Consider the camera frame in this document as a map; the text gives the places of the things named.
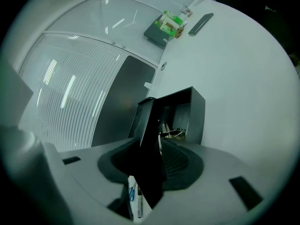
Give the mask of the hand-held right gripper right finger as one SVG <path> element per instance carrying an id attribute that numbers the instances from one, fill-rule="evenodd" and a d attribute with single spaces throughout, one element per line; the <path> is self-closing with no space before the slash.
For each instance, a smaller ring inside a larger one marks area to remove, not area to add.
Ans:
<path id="1" fill-rule="evenodd" d="M 146 225 L 250 224 L 265 180 L 234 155 L 171 139 L 162 141 L 163 195 Z"/>

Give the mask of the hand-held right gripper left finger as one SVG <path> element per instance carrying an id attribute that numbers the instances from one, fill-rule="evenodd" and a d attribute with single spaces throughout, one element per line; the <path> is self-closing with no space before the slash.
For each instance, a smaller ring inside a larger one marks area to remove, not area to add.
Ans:
<path id="1" fill-rule="evenodd" d="M 128 189 L 137 165 L 138 138 L 61 153 L 67 170 L 87 195 L 105 208 L 134 219 Z"/>

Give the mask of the silver stapler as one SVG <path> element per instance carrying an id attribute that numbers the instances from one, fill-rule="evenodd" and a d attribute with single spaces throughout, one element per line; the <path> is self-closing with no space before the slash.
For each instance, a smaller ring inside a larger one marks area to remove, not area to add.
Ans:
<path id="1" fill-rule="evenodd" d="M 168 124 L 165 121 L 163 121 L 161 124 L 161 131 L 158 133 L 160 155 L 162 155 L 162 138 L 177 139 L 184 141 L 186 138 L 186 130 L 180 127 L 175 130 L 171 130 Z"/>

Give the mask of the black marker pen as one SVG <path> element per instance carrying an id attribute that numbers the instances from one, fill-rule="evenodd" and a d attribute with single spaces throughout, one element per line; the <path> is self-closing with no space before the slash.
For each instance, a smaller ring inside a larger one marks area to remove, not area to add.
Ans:
<path id="1" fill-rule="evenodd" d="M 137 190 L 137 217 L 142 218 L 143 217 L 143 194 L 142 194 L 139 186 L 137 188 L 138 188 L 138 190 Z"/>

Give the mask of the black box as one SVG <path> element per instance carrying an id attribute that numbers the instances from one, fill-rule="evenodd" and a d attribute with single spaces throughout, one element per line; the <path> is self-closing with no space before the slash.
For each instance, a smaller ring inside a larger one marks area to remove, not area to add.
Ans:
<path id="1" fill-rule="evenodd" d="M 185 145 L 199 145 L 203 137 L 205 99 L 193 87 L 173 94 L 148 97 L 138 103 L 129 137 L 140 139 L 134 177 L 148 205 L 154 208 L 167 191 L 183 190 L 200 178 L 204 163 Z M 186 130 L 184 141 L 162 138 L 158 133 L 165 121 L 171 130 Z"/>

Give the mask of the long black desk divider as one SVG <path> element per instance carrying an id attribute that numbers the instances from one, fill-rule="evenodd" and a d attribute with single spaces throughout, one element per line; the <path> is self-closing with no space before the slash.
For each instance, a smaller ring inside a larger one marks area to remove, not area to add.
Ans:
<path id="1" fill-rule="evenodd" d="M 92 147 L 116 142 L 129 136 L 138 103 L 146 98 L 156 69 L 127 56 L 121 65 L 101 108 L 92 139 Z"/>

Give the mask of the green drink bottle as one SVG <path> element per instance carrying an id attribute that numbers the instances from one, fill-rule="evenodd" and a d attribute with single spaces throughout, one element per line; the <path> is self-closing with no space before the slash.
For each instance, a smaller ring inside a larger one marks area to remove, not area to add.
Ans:
<path id="1" fill-rule="evenodd" d="M 155 21 L 154 24 L 164 33 L 166 33 L 170 37 L 175 37 L 176 30 L 174 27 L 168 23 L 168 22 L 160 22 L 160 21 Z"/>
<path id="2" fill-rule="evenodd" d="M 172 12 L 165 10 L 164 14 L 167 17 L 169 17 L 171 20 L 173 20 L 175 23 L 177 23 L 179 26 L 181 26 L 183 24 L 183 20 L 181 18 L 179 18 L 178 16 L 176 16 L 175 14 L 173 14 Z"/>

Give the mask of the black smartphone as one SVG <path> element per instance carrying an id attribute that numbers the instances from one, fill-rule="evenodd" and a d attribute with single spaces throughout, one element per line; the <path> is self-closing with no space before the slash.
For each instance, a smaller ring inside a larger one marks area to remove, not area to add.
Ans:
<path id="1" fill-rule="evenodd" d="M 188 35 L 195 36 L 213 16 L 213 13 L 205 14 L 188 32 Z"/>

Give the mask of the clear glass cup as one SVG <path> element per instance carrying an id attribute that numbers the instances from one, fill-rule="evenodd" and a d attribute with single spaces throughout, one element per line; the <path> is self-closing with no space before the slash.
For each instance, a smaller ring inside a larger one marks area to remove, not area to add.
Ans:
<path id="1" fill-rule="evenodd" d="M 182 14 L 184 14 L 185 16 L 187 16 L 187 17 L 190 17 L 193 14 L 193 12 L 191 11 L 191 9 L 188 6 L 186 6 L 185 4 L 181 4 L 181 6 L 180 6 L 180 12 Z"/>

